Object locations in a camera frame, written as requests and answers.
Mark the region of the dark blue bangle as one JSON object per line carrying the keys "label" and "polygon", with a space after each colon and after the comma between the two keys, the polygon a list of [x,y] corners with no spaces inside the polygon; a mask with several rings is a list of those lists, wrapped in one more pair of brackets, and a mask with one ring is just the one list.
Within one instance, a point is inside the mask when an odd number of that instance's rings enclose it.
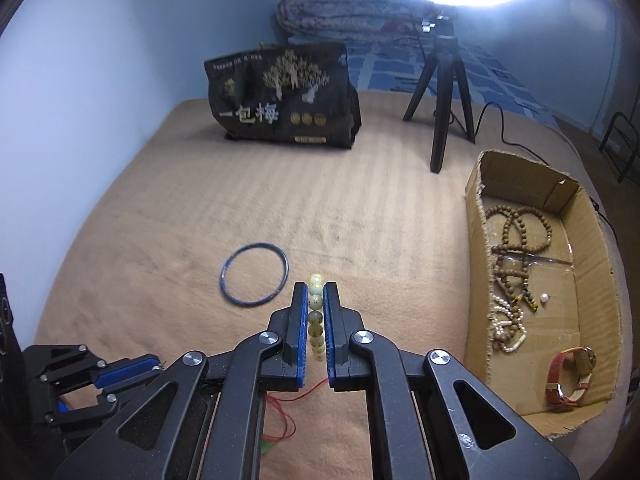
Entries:
{"label": "dark blue bangle", "polygon": [[220,268],[218,287],[228,304],[254,309],[270,304],[288,282],[290,263],[275,244],[254,242],[235,249]]}

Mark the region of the folded floral quilt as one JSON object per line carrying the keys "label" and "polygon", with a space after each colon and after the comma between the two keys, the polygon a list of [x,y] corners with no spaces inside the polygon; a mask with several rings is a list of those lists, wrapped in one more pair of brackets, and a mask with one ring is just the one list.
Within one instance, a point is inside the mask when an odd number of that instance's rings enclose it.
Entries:
{"label": "folded floral quilt", "polygon": [[281,0],[276,20],[293,44],[370,44],[406,41],[436,15],[434,4],[410,0]]}

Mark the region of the blue checkered bed sheet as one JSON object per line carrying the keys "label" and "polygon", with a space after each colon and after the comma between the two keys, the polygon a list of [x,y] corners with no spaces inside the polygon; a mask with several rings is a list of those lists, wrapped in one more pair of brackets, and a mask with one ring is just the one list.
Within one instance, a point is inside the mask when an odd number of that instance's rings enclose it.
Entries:
{"label": "blue checkered bed sheet", "polygon": [[438,96],[444,80],[450,79],[450,93],[456,100],[495,103],[509,112],[555,127],[551,113],[500,62],[477,46],[462,46],[455,61],[447,63],[428,39],[401,36],[388,38],[344,37],[341,61],[348,67],[349,80],[358,90],[396,91],[416,94],[425,82],[426,90]]}

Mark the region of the brown cardboard box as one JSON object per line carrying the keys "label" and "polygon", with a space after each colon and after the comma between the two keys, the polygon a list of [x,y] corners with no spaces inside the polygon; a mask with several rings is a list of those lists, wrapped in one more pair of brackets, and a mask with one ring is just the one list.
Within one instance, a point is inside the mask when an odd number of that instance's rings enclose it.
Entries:
{"label": "brown cardboard box", "polygon": [[[478,156],[465,200],[464,364],[541,434],[564,437],[604,412],[623,355],[620,294],[593,203],[568,174],[500,151]],[[544,393],[548,369],[573,347],[590,347],[597,364],[582,404],[555,410]]]}

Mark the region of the black clothes rack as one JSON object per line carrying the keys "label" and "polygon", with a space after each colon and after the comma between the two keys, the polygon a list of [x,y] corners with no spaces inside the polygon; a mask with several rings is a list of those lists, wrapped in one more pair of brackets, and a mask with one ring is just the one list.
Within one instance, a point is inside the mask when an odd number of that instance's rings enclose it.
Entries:
{"label": "black clothes rack", "polygon": [[612,162],[618,183],[639,184],[639,129],[623,112],[611,117],[599,151]]}

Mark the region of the black printed snack bag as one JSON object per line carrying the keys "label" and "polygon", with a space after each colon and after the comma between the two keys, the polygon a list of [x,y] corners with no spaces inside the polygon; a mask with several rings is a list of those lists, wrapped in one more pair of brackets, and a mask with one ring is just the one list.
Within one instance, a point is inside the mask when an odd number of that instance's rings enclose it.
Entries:
{"label": "black printed snack bag", "polygon": [[354,145],[361,113],[344,44],[245,51],[208,60],[204,70],[210,110],[228,139]]}

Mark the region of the tan bed blanket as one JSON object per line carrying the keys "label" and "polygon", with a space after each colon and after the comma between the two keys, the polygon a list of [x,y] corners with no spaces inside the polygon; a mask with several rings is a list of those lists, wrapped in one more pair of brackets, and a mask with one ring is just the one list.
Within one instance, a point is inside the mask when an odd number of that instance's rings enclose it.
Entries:
{"label": "tan bed blanket", "polygon": [[[85,344],[109,361],[220,353],[263,330],[290,303],[294,282],[320,273],[398,347],[463,356],[465,185],[478,154],[532,150],[582,184],[589,177],[562,133],[495,108],[475,143],[450,136],[433,174],[431,109],[404,122],[406,102],[364,92],[349,150],[229,141],[206,101],[178,105],[77,235],[37,341]],[[218,275],[228,255],[254,242],[282,248],[290,274],[270,304],[244,309],[222,298]]]}

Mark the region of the black tripod stand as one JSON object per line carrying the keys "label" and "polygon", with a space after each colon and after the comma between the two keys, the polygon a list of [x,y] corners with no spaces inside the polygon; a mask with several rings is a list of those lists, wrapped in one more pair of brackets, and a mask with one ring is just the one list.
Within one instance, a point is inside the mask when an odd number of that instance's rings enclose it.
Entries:
{"label": "black tripod stand", "polygon": [[454,86],[458,87],[462,105],[464,119],[462,131],[466,140],[474,143],[476,133],[472,100],[459,41],[454,33],[454,23],[450,16],[440,12],[436,18],[424,18],[421,29],[423,35],[434,34],[434,44],[431,52],[424,56],[421,75],[402,120],[408,122],[413,118],[428,84],[433,76],[436,76],[436,108],[430,169],[433,174],[439,174],[444,163],[449,123],[452,117]]}

